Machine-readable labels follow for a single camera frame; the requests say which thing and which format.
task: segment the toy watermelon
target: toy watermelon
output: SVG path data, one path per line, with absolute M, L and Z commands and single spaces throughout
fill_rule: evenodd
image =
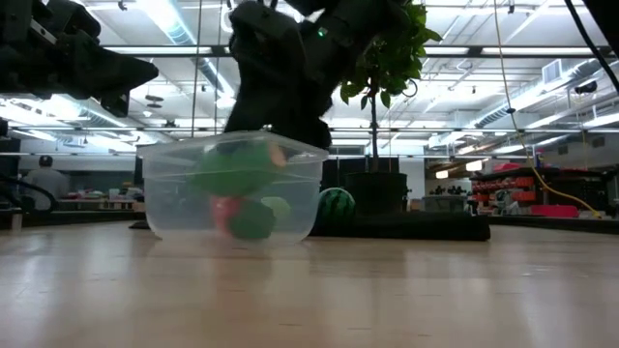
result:
M 243 197 L 273 183 L 286 166 L 283 150 L 267 141 L 253 141 L 233 152 L 204 154 L 190 183 L 218 197 Z
M 355 216 L 355 199 L 343 188 L 327 188 L 320 192 L 318 222 L 347 223 Z

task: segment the table surface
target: table surface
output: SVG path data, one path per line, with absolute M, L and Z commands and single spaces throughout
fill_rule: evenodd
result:
M 619 239 L 308 239 L 272 251 L 128 223 L 0 237 L 0 347 L 619 346 Z

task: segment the plastic container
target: plastic container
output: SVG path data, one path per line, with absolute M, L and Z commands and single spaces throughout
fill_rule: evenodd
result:
M 281 150 L 277 153 L 283 154 L 268 158 L 270 164 L 278 164 L 277 175 L 265 169 L 264 163 L 255 160 L 255 156 L 245 156 L 233 165 L 221 164 L 227 163 L 224 161 L 218 161 L 218 165 L 208 162 L 213 161 L 213 156 L 220 159 L 243 151 L 238 149 L 253 151 L 266 147 L 269 151 Z M 149 146 L 139 149 L 138 155 L 143 158 L 146 217 L 159 237 L 164 241 L 250 245 L 285 245 L 306 238 L 315 222 L 322 162 L 328 157 L 324 150 L 266 131 L 231 132 Z M 247 188 L 248 181 L 263 177 L 272 180 L 263 180 L 258 187 Z M 213 187 L 212 179 L 227 180 L 228 190 L 243 188 L 243 194 L 226 196 L 225 190 L 221 191 L 225 185 L 217 182 Z M 222 230 L 222 215 L 229 212 L 222 214 L 219 208 L 225 206 L 230 210 L 225 202 L 238 202 L 239 199 L 265 202 L 273 197 L 285 200 L 289 209 L 281 213 L 282 217 L 272 214 L 278 218 L 268 237 L 247 240 Z

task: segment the potted plant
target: potted plant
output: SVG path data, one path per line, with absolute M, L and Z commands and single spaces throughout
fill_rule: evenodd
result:
M 371 112 L 371 171 L 346 177 L 346 189 L 355 197 L 362 215 L 401 211 L 402 197 L 407 192 L 406 175 L 378 172 L 376 103 L 380 99 L 383 105 L 390 107 L 392 97 L 403 94 L 409 84 L 416 86 L 414 80 L 421 78 L 423 68 L 421 58 L 426 55 L 424 44 L 442 40 L 440 35 L 426 28 L 425 6 L 409 2 L 405 11 L 408 25 L 377 38 L 340 85 L 339 95 L 345 103 L 363 95 L 361 108 L 365 109 L 369 103 Z

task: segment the yellow cable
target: yellow cable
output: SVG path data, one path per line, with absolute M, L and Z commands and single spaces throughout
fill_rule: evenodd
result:
M 497 36 L 498 45 L 499 45 L 499 57 L 500 57 L 500 60 L 501 60 L 501 72 L 503 74 L 503 85 L 505 86 L 505 97 L 507 98 L 508 107 L 510 109 L 512 109 L 512 100 L 510 98 L 510 89 L 509 89 L 509 87 L 507 85 L 507 75 L 505 74 L 505 61 L 503 59 L 503 44 L 501 43 L 501 30 L 500 30 L 500 25 L 499 25 L 498 4 L 496 3 L 496 0 L 494 0 L 494 24 L 496 26 L 496 36 Z M 533 170 L 533 172 L 535 173 L 535 176 L 538 178 L 538 180 L 542 184 L 542 187 L 544 187 L 544 189 L 546 189 L 547 191 L 552 192 L 552 193 L 554 193 L 556 195 L 559 195 L 559 196 L 571 199 L 574 202 L 582 204 L 585 208 L 587 208 L 589 211 L 591 211 L 591 213 L 593 214 L 593 216 L 595 218 L 602 218 L 602 215 L 600 215 L 600 213 L 598 213 L 598 211 L 593 209 L 589 204 L 587 204 L 582 199 L 580 199 L 578 197 L 574 197 L 574 196 L 569 195 L 567 193 L 560 192 L 560 191 L 558 191 L 558 190 L 556 190 L 554 188 L 551 188 L 544 181 L 544 179 L 542 178 L 542 175 L 540 175 L 540 173 L 535 168 L 535 163 L 531 159 L 531 156 L 529 155 L 529 152 L 526 149 L 526 144 L 524 143 L 524 139 L 522 138 L 522 135 L 520 134 L 520 131 L 518 130 L 518 125 L 516 124 L 516 117 L 514 117 L 514 113 L 510 113 L 510 116 L 512 117 L 512 123 L 514 124 L 514 130 L 516 130 L 516 135 L 518 137 L 518 140 L 520 140 L 520 144 L 522 145 L 522 148 L 524 149 L 524 152 L 526 153 L 527 162 L 528 162 L 529 166 L 531 167 L 531 169 Z
M 584 131 L 584 126 L 582 122 L 580 122 L 580 128 L 582 129 L 582 151 L 584 155 L 584 169 L 589 170 L 589 154 L 587 151 L 587 135 L 586 135 L 586 132 Z

